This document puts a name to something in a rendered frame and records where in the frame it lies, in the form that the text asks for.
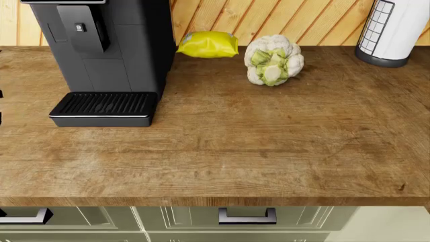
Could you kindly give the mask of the yellow snack bag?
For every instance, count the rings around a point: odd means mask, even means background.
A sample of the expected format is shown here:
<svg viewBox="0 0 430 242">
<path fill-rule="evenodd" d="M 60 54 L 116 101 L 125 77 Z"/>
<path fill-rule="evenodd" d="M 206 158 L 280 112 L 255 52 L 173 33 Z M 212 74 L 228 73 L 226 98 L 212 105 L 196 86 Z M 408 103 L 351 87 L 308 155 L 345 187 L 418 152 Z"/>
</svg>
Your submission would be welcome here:
<svg viewBox="0 0 430 242">
<path fill-rule="evenodd" d="M 227 32 L 192 32 L 184 36 L 176 53 L 193 58 L 232 58 L 239 54 L 238 39 Z"/>
</svg>

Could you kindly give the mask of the white cauliflower head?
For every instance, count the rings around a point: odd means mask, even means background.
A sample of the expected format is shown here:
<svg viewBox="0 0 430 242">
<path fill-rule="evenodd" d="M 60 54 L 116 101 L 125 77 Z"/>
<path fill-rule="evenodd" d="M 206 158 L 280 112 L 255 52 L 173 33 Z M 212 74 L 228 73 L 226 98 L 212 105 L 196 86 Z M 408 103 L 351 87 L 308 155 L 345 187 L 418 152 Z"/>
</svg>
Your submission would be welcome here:
<svg viewBox="0 0 430 242">
<path fill-rule="evenodd" d="M 247 78 L 255 85 L 279 86 L 304 67 L 301 48 L 285 36 L 263 36 L 251 42 L 245 52 Z"/>
</svg>

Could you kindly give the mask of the green cabinet drawer front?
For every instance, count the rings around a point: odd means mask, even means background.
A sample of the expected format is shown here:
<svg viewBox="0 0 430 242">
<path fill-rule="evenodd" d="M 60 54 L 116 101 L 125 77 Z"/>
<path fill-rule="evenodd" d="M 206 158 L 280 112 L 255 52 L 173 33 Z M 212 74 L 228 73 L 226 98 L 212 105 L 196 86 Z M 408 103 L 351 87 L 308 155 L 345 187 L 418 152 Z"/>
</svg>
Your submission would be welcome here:
<svg viewBox="0 0 430 242">
<path fill-rule="evenodd" d="M 129 206 L 0 206 L 10 217 L 35 216 L 48 208 L 53 216 L 45 225 L 0 225 L 0 231 L 140 231 Z"/>
<path fill-rule="evenodd" d="M 265 216 L 275 208 L 275 225 L 220 225 L 218 209 L 229 216 Z M 340 231 L 354 206 L 152 206 L 136 207 L 146 231 Z"/>
</svg>

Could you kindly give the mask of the black coffee machine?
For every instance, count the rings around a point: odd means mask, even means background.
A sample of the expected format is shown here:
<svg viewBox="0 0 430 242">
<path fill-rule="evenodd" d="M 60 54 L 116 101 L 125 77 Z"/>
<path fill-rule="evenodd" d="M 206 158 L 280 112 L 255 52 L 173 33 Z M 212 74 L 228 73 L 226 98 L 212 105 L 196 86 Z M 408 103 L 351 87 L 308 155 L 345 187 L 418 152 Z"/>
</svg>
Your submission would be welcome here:
<svg viewBox="0 0 430 242">
<path fill-rule="evenodd" d="M 150 126 L 176 51 L 170 0 L 20 0 L 70 91 L 59 127 Z"/>
</svg>

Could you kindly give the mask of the white paper towel roll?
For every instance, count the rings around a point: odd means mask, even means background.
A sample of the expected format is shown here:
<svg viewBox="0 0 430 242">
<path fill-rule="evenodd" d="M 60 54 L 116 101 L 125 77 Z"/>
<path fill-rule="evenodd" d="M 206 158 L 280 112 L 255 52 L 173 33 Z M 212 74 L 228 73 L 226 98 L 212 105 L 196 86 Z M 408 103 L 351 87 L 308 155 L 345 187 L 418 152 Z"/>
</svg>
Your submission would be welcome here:
<svg viewBox="0 0 430 242">
<path fill-rule="evenodd" d="M 374 0 L 357 49 L 374 58 L 404 60 L 429 19 L 430 0 Z"/>
</svg>

